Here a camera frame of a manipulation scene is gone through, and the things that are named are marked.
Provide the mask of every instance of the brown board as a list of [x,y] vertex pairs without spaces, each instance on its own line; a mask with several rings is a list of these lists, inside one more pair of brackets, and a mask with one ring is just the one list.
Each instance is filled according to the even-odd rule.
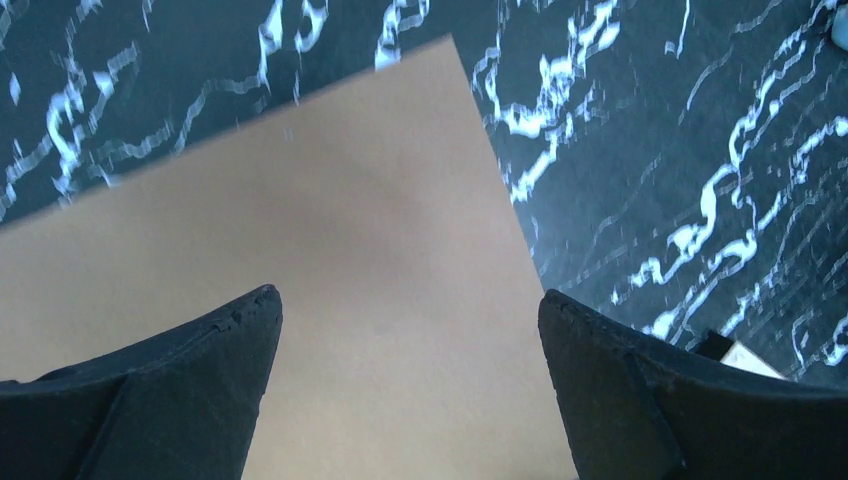
[[14,225],[0,259],[21,381],[276,285],[246,479],[575,476],[542,288],[448,40]]

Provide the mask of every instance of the beige rectangular panel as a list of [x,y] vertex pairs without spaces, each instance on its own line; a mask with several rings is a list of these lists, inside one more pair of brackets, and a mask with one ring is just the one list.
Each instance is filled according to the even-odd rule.
[[275,284],[246,479],[575,476],[542,288],[450,41],[0,232],[0,261],[20,380]]

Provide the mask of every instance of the marble countertop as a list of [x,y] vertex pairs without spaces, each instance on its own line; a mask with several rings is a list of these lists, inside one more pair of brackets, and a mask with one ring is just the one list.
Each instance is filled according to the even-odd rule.
[[712,328],[790,379],[842,385],[836,4],[0,0],[0,220],[451,34],[546,288],[681,348]]

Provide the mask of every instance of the light blue object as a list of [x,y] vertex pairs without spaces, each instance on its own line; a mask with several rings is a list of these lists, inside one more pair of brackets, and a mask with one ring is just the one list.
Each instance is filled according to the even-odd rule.
[[830,38],[839,48],[848,50],[848,5],[843,5],[836,11]]

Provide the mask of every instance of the black marble surface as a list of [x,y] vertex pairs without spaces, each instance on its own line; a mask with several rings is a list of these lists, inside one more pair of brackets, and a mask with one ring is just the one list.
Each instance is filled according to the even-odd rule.
[[546,288],[845,385],[836,3],[0,0],[0,218],[452,34]]

